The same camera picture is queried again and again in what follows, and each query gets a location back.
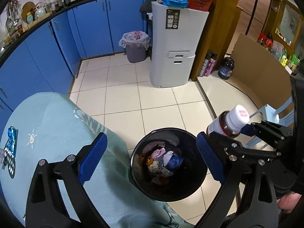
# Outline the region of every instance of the blue cabinet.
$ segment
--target blue cabinet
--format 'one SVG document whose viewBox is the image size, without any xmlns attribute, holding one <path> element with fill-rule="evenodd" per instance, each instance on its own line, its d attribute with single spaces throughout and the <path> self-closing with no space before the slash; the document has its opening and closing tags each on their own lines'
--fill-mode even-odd
<svg viewBox="0 0 304 228">
<path fill-rule="evenodd" d="M 143 0 L 106 0 L 114 52 L 123 51 L 118 46 L 123 34 L 143 31 L 142 14 L 139 12 Z"/>
<path fill-rule="evenodd" d="M 15 110 L 23 100 L 35 93 L 53 91 L 36 66 L 25 42 L 14 50 L 0 68 L 0 86 L 7 95 L 6 98 L 0 92 L 0 98 L 11 110 Z"/>
<path fill-rule="evenodd" d="M 72 35 L 67 13 L 64 12 L 56 16 L 51 20 L 51 24 L 64 59 L 75 76 L 80 63 L 80 55 Z"/>
<path fill-rule="evenodd" d="M 105 0 L 83 4 L 73 11 L 86 57 L 113 53 Z"/>
<path fill-rule="evenodd" d="M 3 103 L 2 100 L 0 99 L 0 117 L 1 117 L 1 119 L 0 119 L 0 140 L 1 140 L 5 125 L 12 113 L 13 112 L 10 110 L 10 108 L 8 108 L 5 105 L 5 103 Z"/>
<path fill-rule="evenodd" d="M 36 65 L 53 90 L 66 95 L 73 76 L 59 50 L 50 23 L 47 22 L 34 31 L 25 40 L 25 43 Z"/>
<path fill-rule="evenodd" d="M 69 20 L 70 28 L 72 31 L 72 35 L 73 35 L 76 47 L 78 49 L 78 53 L 81 58 L 86 58 L 87 56 L 86 56 L 85 50 L 83 49 L 82 42 L 81 42 L 81 39 L 79 36 L 73 9 L 70 9 L 67 11 L 67 18 Z"/>
</svg>

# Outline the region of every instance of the white appliance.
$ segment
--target white appliance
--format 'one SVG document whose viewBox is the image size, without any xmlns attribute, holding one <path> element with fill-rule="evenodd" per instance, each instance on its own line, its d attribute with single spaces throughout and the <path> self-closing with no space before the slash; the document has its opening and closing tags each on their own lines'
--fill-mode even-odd
<svg viewBox="0 0 304 228">
<path fill-rule="evenodd" d="M 151 84 L 157 88 L 184 85 L 209 12 L 152 2 L 152 13 Z"/>
</svg>

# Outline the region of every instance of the black plastic jar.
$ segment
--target black plastic jar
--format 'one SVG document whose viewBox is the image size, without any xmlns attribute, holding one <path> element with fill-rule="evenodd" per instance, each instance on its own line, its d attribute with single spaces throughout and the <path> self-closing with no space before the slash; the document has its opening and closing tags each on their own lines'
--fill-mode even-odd
<svg viewBox="0 0 304 228">
<path fill-rule="evenodd" d="M 234 69 L 234 60 L 230 57 L 226 57 L 222 62 L 221 66 L 218 70 L 218 76 L 223 80 L 229 79 L 232 74 L 232 70 Z"/>
</svg>

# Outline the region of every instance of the orange basket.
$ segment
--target orange basket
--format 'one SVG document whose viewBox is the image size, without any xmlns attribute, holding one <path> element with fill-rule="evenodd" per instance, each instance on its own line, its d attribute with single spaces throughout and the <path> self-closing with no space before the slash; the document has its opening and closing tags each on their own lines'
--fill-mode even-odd
<svg viewBox="0 0 304 228">
<path fill-rule="evenodd" d="M 214 0 L 188 0 L 188 8 L 200 11 L 208 11 L 212 1 Z"/>
</svg>

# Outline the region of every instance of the bottle label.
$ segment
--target bottle label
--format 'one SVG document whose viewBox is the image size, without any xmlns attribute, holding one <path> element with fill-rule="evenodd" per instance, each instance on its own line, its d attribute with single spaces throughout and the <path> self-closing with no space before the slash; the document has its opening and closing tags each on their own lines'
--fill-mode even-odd
<svg viewBox="0 0 304 228">
<path fill-rule="evenodd" d="M 221 135 L 227 136 L 221 128 L 221 125 L 219 123 L 219 117 L 217 117 L 212 123 L 209 124 L 207 128 L 207 135 L 209 136 L 211 132 L 217 132 Z"/>
<path fill-rule="evenodd" d="M 232 74 L 232 71 L 224 66 L 221 66 L 218 71 L 220 72 L 220 74 L 226 77 L 230 77 L 230 75 Z"/>
</svg>

